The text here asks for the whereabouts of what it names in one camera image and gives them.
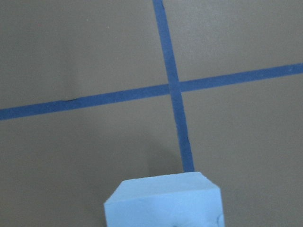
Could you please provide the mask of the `light blue foam block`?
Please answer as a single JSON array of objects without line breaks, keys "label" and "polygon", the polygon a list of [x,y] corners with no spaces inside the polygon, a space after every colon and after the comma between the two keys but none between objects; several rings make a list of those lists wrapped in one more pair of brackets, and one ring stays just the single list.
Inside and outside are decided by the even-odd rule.
[{"label": "light blue foam block", "polygon": [[200,172],[125,180],[104,204],[109,227],[223,227],[220,188]]}]

